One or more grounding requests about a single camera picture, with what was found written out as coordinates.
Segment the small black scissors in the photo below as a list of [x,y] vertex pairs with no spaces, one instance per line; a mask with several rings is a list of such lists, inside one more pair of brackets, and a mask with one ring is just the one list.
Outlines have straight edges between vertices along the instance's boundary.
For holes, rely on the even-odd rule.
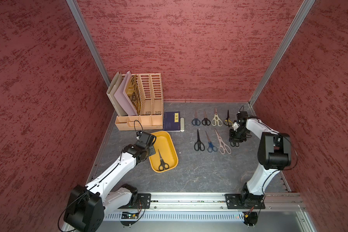
[[236,148],[239,147],[239,143],[238,143],[238,142],[230,141],[230,145],[231,145],[232,147],[236,147]]

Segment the yellow black handled scissors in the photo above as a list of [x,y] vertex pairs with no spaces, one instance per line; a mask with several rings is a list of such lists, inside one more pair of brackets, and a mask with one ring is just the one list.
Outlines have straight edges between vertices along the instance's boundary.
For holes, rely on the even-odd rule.
[[231,121],[231,117],[230,117],[230,112],[229,110],[227,110],[227,117],[226,119],[223,121],[224,125],[231,127],[233,125],[233,122]]

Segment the pink handled scissors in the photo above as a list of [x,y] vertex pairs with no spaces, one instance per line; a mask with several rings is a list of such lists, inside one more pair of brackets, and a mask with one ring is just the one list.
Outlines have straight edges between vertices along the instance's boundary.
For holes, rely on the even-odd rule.
[[231,148],[223,141],[223,139],[221,138],[220,134],[218,133],[218,131],[215,129],[215,133],[217,135],[217,139],[219,142],[219,151],[221,154],[231,154]]

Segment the yellow storage tray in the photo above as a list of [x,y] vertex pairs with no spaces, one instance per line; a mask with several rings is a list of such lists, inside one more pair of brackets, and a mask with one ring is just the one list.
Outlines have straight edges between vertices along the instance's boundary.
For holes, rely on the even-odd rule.
[[[156,136],[157,139],[154,144],[156,154],[149,157],[152,170],[156,173],[162,173],[176,168],[179,160],[170,134],[166,131],[158,131],[154,132],[153,135]],[[169,164],[170,168],[168,170],[159,171],[160,157],[158,150],[163,160]]]

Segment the cream handled kitchen scissors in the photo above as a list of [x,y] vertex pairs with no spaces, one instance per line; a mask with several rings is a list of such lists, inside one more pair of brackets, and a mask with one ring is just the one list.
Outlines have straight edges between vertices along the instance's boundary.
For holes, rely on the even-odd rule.
[[223,125],[223,121],[220,119],[216,108],[214,109],[214,117],[211,120],[211,124],[212,126],[219,126],[219,127]]

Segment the black red handled scissors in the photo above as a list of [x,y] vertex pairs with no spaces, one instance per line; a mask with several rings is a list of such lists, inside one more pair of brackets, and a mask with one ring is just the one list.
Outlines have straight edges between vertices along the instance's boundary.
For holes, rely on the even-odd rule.
[[208,119],[207,117],[207,113],[204,110],[204,119],[202,120],[202,125],[204,126],[210,126],[211,125],[211,121]]

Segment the all black scissors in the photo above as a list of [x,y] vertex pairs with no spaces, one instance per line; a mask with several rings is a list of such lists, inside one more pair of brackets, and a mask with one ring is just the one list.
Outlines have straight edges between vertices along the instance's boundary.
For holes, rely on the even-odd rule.
[[204,151],[205,150],[205,145],[200,139],[199,130],[197,130],[197,141],[194,144],[194,150],[195,151]]

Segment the dark blue handled scissors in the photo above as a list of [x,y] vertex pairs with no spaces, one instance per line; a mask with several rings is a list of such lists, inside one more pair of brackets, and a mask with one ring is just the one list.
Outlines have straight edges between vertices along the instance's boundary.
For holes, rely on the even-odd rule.
[[192,123],[193,126],[200,126],[200,125],[201,125],[201,122],[200,122],[200,120],[198,119],[197,111],[195,111],[195,113],[194,113],[194,119],[192,120],[191,123]]

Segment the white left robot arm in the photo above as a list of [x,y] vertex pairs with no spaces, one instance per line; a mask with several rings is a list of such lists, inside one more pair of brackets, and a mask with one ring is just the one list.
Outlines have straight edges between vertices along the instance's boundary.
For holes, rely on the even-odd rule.
[[142,208],[137,188],[124,184],[111,192],[115,185],[137,164],[155,154],[154,146],[128,145],[120,157],[99,177],[71,190],[67,206],[61,216],[73,227],[72,231],[95,232],[100,227],[106,211],[115,211],[122,206]]

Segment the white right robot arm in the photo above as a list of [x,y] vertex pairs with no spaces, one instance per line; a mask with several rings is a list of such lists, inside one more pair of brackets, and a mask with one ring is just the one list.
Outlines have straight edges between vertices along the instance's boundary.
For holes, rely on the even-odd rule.
[[260,139],[257,152],[258,166],[252,178],[244,184],[239,196],[242,206],[254,206],[262,202],[265,189],[272,179],[292,163],[290,136],[280,133],[260,119],[239,119],[230,129],[230,142],[239,145],[250,131]]

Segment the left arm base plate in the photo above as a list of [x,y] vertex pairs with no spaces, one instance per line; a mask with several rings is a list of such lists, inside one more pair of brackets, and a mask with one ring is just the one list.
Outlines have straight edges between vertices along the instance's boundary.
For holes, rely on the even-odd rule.
[[149,209],[151,204],[151,193],[137,193],[132,196],[131,201],[120,207],[120,209]]

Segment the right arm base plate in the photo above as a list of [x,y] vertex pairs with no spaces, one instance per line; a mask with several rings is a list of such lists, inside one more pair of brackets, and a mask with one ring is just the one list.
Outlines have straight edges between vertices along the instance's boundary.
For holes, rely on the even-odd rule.
[[225,202],[228,209],[265,209],[264,195],[253,194],[225,194]]

